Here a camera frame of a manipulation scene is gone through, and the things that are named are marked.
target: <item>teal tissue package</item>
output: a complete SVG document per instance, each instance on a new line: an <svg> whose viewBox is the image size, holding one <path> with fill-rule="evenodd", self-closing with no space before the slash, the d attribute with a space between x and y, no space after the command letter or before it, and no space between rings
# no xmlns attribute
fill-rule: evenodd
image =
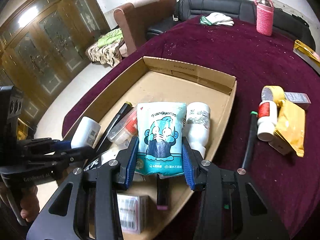
<svg viewBox="0 0 320 240"><path fill-rule="evenodd" d="M183 174L181 136L186 112L185 103L138 104L139 149L136 172L163 176Z"/></svg>

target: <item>yellow packet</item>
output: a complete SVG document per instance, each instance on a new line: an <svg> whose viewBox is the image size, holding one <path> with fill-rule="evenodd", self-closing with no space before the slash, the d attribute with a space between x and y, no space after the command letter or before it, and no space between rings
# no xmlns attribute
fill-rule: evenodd
<svg viewBox="0 0 320 240"><path fill-rule="evenodd" d="M285 139L299 157L303 157L305 111L288 100L280 100L281 106L275 132Z"/></svg>

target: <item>maroon tablecloth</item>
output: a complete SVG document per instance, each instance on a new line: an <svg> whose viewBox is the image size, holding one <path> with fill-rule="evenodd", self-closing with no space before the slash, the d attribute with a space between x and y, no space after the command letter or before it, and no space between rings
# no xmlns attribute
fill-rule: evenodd
<svg viewBox="0 0 320 240"><path fill-rule="evenodd" d="M246 148L250 111L257 110L264 85L307 93L312 104L306 113L304 158L284 157L268 143L258 141L250 169L252 178L269 198L290 236L294 236L320 199L320 119L317 110L320 109L320 79L292 52L293 41L278 33L266 37L257 33L252 24L234 22L233 27L206 26L199 25L199 17L196 17L151 39L103 77L66 115L62 135L114 78L144 55L199 64L236 76L238 87L232 113L213 160L221 168L236 170L240 166ZM197 200L194 195L190 201ZM192 212L193 206L189 204L183 209L183 217L179 216L179 221L175 219L173 225L180 223L183 228L170 225L167 236L192 238L193 220L197 216Z"/></svg>

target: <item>brown armchair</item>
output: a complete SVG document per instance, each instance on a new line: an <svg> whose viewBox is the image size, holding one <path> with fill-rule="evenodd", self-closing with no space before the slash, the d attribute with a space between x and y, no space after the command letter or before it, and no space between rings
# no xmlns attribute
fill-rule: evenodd
<svg viewBox="0 0 320 240"><path fill-rule="evenodd" d="M127 53L147 42L148 27L172 16L176 0L136 0L119 6L113 13L122 30Z"/></svg>

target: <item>cartoon fish character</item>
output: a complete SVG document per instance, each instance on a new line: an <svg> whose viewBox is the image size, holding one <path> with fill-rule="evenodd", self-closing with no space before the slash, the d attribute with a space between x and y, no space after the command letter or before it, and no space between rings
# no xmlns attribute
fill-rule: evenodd
<svg viewBox="0 0 320 240"><path fill-rule="evenodd" d="M173 160L170 149L176 143L178 132L175 131L170 116L154 121L144 135L144 142L148 145L145 159L164 162Z"/></svg>

